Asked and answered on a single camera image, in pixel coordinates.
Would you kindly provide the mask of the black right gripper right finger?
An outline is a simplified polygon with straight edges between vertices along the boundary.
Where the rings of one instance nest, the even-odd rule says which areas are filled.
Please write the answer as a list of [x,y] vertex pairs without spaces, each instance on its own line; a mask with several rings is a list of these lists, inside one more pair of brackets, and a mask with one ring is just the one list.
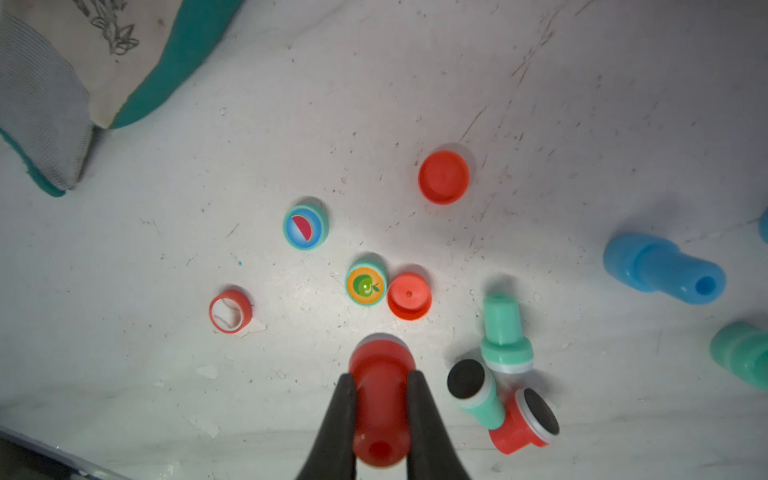
[[406,405],[411,436],[407,479],[469,480],[470,476],[450,441],[426,378],[419,370],[408,373]]

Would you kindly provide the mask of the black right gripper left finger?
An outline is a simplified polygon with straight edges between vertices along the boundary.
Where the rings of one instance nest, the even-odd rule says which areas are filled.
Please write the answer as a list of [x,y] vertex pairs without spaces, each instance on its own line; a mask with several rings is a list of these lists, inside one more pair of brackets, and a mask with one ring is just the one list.
[[357,392],[352,374],[338,379],[325,417],[298,480],[356,478],[353,451],[357,419]]

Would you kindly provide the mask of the blue stamp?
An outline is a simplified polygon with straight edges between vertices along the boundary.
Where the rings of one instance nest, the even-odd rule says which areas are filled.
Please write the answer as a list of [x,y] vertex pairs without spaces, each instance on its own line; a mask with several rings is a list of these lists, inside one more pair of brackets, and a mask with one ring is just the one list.
[[614,237],[605,247],[603,265],[637,291],[660,291],[691,305],[714,302],[727,285],[719,265],[687,255],[667,239],[638,232]]

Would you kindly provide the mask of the red stamp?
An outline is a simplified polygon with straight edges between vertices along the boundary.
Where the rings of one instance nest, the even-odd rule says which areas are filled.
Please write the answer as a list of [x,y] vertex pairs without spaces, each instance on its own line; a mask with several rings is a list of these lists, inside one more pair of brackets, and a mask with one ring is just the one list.
[[386,333],[366,336],[350,357],[357,394],[353,451],[372,467],[391,467],[409,453],[407,386],[414,369],[407,345]]
[[505,405],[503,424],[489,435],[500,453],[511,455],[529,445],[544,448],[560,431],[549,403],[533,388],[523,387],[516,390]]

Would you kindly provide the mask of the green stamp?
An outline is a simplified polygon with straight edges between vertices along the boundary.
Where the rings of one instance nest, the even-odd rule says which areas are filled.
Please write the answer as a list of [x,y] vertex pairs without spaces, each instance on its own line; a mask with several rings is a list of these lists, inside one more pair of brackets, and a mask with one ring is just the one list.
[[720,329],[710,343],[712,359],[755,388],[767,389],[767,331],[745,321]]
[[459,408],[485,429],[497,430],[503,425],[505,407],[497,395],[495,378],[484,364],[471,358],[457,362],[448,373],[447,388]]
[[531,341],[524,335],[519,303],[507,295],[484,299],[485,335],[481,356],[487,367],[497,373],[521,375],[533,368]]

